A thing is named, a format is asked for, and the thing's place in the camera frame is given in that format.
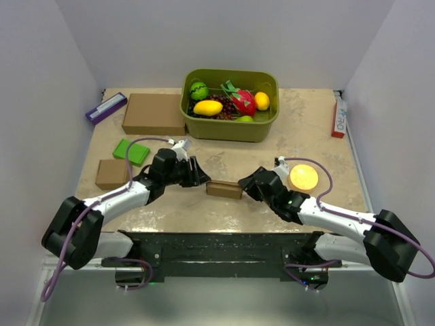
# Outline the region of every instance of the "beige table surface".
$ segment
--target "beige table surface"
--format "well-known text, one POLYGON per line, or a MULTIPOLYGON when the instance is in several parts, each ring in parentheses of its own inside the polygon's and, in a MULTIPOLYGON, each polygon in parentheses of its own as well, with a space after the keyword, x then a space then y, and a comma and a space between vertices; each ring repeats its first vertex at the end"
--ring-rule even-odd
MULTIPOLYGON (((179 88, 106 89, 103 100, 122 92, 180 94, 179 88)), ((201 168, 212 178, 237 181, 254 172, 260 165, 273 168, 275 156, 306 157, 325 165, 334 179, 334 189, 324 202, 354 211, 365 211, 362 191, 347 139, 330 136, 334 107, 331 90, 280 89, 280 114, 267 138, 261 143, 208 141, 194 139, 189 149, 201 168)), ((121 127, 125 108, 95 127, 84 163, 76 196, 81 199, 104 193, 95 185, 99 160, 112 158, 120 139, 136 139, 126 135, 121 127)), ((183 137, 172 137, 175 140, 183 137)), ((149 141, 151 149, 145 164, 161 147, 167 145, 149 141)), ((290 168, 295 162, 289 162, 290 168)), ((328 179, 318 167, 319 184, 311 194, 316 196, 328 187, 328 179)), ((286 223, 265 203, 243 194, 241 200, 218 198, 205 193, 205 185, 183 189, 173 185, 162 197, 148 206, 134 209, 108 223, 104 231, 118 229, 132 232, 312 232, 310 226, 286 223)))

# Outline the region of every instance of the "brown box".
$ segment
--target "brown box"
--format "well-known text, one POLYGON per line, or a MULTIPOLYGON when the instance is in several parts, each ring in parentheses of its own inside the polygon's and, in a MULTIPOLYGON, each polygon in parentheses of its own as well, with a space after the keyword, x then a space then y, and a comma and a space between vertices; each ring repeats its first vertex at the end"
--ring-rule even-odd
POLYGON ((113 190, 125 185, 128 170, 125 160, 101 160, 95 184, 102 190, 113 190))
POLYGON ((184 136, 180 100, 176 94, 131 94, 122 123, 125 133, 184 136))
POLYGON ((241 199, 242 187, 237 182, 211 180, 205 187, 207 195, 241 199))

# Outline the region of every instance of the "white wall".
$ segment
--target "white wall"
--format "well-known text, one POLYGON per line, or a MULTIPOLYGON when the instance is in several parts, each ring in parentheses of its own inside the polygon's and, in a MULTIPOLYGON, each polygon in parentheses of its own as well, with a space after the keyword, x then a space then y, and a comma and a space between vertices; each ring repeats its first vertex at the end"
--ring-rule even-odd
MULTIPOLYGON (((389 209, 435 255, 435 2, 396 0, 345 90, 374 207, 389 209)), ((429 273, 420 257, 412 270, 429 273)), ((408 277, 418 325, 433 325, 435 280, 408 277)))
POLYGON ((53 0, 0 5, 0 324, 24 325, 41 237, 73 194, 99 89, 53 0))
POLYGON ((57 0, 104 87, 180 87, 203 67, 347 85, 394 0, 57 0))

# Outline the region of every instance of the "green lime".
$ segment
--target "green lime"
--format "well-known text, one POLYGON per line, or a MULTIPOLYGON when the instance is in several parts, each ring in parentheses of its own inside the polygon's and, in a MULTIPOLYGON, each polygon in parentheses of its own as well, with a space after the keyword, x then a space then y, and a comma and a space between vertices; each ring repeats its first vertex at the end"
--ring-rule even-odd
POLYGON ((243 117, 238 117, 235 121, 253 122, 253 120, 252 117, 244 115, 243 117))
POLYGON ((190 87, 190 97, 201 101, 209 95, 209 88, 203 82, 198 81, 190 87))

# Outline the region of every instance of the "green plastic basket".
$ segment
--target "green plastic basket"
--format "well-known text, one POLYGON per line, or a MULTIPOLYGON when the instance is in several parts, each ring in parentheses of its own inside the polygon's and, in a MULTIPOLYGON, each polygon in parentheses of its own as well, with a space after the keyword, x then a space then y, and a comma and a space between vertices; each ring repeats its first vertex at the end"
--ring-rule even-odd
POLYGON ((184 80, 180 109, 188 132, 195 138, 258 143, 266 138, 279 113, 278 82, 272 75, 257 71, 193 70, 184 80), (271 106, 266 111, 257 111, 253 116, 253 122, 200 119, 187 114, 190 86, 193 83, 205 83, 210 89, 210 94, 224 94, 220 85, 225 84, 227 80, 235 87, 249 90, 254 95, 256 92, 266 93, 271 100, 271 106))

